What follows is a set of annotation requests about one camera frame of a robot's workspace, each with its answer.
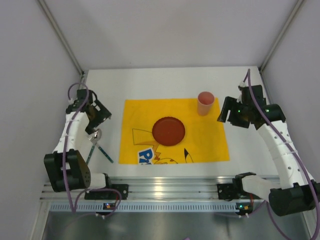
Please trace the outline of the spoon with green handle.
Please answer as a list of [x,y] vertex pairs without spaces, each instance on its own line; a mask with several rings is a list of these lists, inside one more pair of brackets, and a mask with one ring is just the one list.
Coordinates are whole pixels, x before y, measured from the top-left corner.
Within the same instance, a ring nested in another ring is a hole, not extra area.
[[93,155],[93,152],[95,150],[95,147],[96,147],[98,141],[101,139],[101,137],[102,137],[102,130],[100,128],[98,128],[92,134],[90,134],[88,136],[88,139],[92,143],[92,146],[91,146],[91,149],[90,149],[89,154],[88,154],[87,159],[86,159],[86,164],[87,165],[89,164],[89,162],[91,160],[91,157]]

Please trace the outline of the fork with green handle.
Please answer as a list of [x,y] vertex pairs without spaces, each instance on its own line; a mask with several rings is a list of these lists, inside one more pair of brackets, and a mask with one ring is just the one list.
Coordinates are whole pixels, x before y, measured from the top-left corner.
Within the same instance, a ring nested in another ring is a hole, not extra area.
[[114,163],[114,161],[112,160],[112,158],[107,154],[107,152],[97,143],[95,146],[95,149],[98,149],[107,159],[110,163]]

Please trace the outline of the pink plastic cup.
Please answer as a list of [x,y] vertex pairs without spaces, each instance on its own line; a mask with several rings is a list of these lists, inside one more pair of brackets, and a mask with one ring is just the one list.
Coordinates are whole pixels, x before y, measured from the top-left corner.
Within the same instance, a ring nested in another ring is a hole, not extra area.
[[197,97],[197,113],[200,116],[206,116],[209,114],[212,105],[214,104],[215,96],[208,91],[199,93]]

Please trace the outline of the yellow printed cloth placemat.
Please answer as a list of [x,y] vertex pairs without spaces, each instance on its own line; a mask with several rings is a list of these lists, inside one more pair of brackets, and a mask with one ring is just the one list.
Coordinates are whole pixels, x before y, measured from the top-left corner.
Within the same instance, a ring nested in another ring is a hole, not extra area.
[[[121,128],[119,163],[123,165],[195,164],[229,161],[223,124],[217,121],[219,100],[208,115],[198,114],[196,98],[126,100]],[[174,146],[158,143],[155,123],[172,117],[182,122],[185,134]]]

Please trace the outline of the red round plate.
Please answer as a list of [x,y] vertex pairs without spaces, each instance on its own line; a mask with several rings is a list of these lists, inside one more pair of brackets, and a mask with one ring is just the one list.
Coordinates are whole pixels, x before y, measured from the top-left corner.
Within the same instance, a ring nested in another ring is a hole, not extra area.
[[165,116],[154,123],[151,132],[157,143],[166,147],[172,147],[184,139],[186,128],[178,118]]

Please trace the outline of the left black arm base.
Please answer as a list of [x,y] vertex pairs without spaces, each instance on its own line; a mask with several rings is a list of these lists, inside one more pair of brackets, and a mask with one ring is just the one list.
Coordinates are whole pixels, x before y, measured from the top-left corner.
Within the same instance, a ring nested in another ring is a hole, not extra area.
[[102,191],[89,191],[85,193],[85,200],[126,200],[129,194],[129,185],[128,184],[113,184],[110,190]]

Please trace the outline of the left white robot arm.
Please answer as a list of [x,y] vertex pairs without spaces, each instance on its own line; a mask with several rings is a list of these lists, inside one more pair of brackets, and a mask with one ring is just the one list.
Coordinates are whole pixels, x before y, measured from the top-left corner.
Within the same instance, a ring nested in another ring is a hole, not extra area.
[[92,136],[112,114],[92,90],[80,89],[65,110],[65,126],[52,153],[44,156],[44,166],[54,192],[87,189],[100,174],[90,172],[86,160]]

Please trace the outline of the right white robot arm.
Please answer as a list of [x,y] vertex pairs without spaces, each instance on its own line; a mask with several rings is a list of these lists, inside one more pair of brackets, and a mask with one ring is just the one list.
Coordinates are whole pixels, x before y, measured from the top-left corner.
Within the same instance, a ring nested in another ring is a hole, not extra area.
[[320,185],[313,177],[311,185],[296,159],[297,150],[288,132],[286,117],[278,104],[267,104],[261,85],[252,87],[241,84],[240,98],[227,96],[218,121],[233,126],[249,128],[254,125],[264,140],[275,164],[279,184],[257,176],[253,172],[237,174],[233,188],[239,196],[253,194],[269,203],[277,216],[286,216],[316,208],[311,186],[320,194]]

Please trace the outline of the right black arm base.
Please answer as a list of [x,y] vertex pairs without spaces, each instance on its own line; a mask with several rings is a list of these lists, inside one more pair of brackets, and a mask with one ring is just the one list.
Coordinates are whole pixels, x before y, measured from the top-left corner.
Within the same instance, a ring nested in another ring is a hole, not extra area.
[[238,199],[249,199],[250,193],[244,191],[242,184],[242,179],[248,176],[256,176],[256,174],[253,172],[240,173],[232,178],[232,183],[218,183],[218,199],[227,202]]

